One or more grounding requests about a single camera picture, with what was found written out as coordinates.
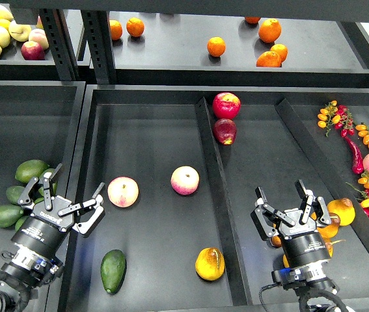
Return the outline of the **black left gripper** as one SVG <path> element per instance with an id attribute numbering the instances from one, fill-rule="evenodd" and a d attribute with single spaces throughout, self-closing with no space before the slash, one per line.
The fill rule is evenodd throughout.
<path id="1" fill-rule="evenodd" d="M 20 196 L 23 203 L 19 206 L 33 211 L 11 238 L 14 244 L 28 248 L 46 259 L 54 258 L 56 251 L 70 230 L 87 238 L 105 216 L 103 196 L 101 195 L 101 191 L 105 188 L 104 182 L 99 184 L 92 198 L 84 202 L 72 204 L 70 200 L 52 195 L 51 180 L 54 177 L 59 180 L 62 168 L 63 164 L 59 163 L 54 168 L 53 175 L 44 177 L 42 182 L 44 185 L 43 201 L 37 204 L 35 200 L 39 194 L 39 177 L 32 177 L 26 184 L 25 190 Z M 76 216 L 89 213 L 91 214 L 87 220 L 75 221 Z"/>

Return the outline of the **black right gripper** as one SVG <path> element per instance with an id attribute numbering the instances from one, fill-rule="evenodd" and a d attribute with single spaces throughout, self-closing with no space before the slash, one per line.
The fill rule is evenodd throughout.
<path id="1" fill-rule="evenodd" d="M 282 248 L 290 268 L 304 267 L 311 263 L 330 260 L 325 242 L 316 229 L 331 225 L 331 217 L 325 200 L 306 189 L 301 179 L 295 182 L 299 197 L 302 199 L 300 210 L 287 209 L 284 212 L 268 204 L 262 187 L 256 187 L 257 200 L 251 218 L 260 238 L 266 241 L 275 235 L 281 239 Z M 316 219 L 310 212 L 316 213 Z"/>

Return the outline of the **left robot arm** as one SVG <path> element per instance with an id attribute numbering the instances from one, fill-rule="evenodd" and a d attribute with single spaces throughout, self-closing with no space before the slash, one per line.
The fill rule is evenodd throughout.
<path id="1" fill-rule="evenodd" d="M 42 177 L 32 177 L 17 204 L 30 215 L 12 237 L 16 253 L 0 269 L 0 311 L 23 311 L 37 287 L 62 275 L 56 253 L 71 231 L 88 237 L 105 215 L 100 183 L 92 198 L 79 203 L 56 195 L 53 186 L 61 165 Z"/>

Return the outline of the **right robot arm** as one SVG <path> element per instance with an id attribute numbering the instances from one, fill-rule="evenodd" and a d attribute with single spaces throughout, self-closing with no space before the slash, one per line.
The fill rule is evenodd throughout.
<path id="1" fill-rule="evenodd" d="M 315 196 L 302 180 L 295 182 L 301 205 L 284 211 L 272 207 L 261 186 L 255 189 L 257 200 L 251 218 L 263 241 L 277 237 L 288 263 L 287 268 L 271 273 L 272 284 L 259 290 L 262 307 L 267 310 L 262 293 L 274 287 L 294 290 L 300 311 L 347 311 L 337 295 L 338 286 L 327 277 L 323 264 L 330 260 L 329 249 L 318 231 L 331 225 L 325 200 Z"/>

